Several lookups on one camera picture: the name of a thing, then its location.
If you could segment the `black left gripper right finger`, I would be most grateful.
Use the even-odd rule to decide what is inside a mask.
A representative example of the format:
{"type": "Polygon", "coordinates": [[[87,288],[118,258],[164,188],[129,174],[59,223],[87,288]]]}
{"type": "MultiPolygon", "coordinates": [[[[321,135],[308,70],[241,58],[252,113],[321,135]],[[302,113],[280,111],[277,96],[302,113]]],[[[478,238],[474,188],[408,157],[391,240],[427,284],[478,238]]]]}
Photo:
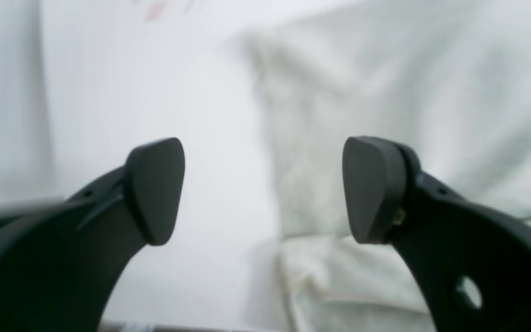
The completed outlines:
{"type": "Polygon", "coordinates": [[[531,226],[466,200],[403,144],[350,137],[342,178],[351,233],[391,244],[439,332],[531,332],[531,226]]]}

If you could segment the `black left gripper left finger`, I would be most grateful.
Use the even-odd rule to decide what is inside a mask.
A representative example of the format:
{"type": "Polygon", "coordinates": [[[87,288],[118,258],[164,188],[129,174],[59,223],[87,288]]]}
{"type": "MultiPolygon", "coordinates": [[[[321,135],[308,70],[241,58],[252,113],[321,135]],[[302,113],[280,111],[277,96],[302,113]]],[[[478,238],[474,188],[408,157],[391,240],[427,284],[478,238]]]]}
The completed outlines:
{"type": "Polygon", "coordinates": [[[0,211],[0,332],[95,332],[131,258],[171,238],[184,176],[167,138],[66,201],[0,211]]]}

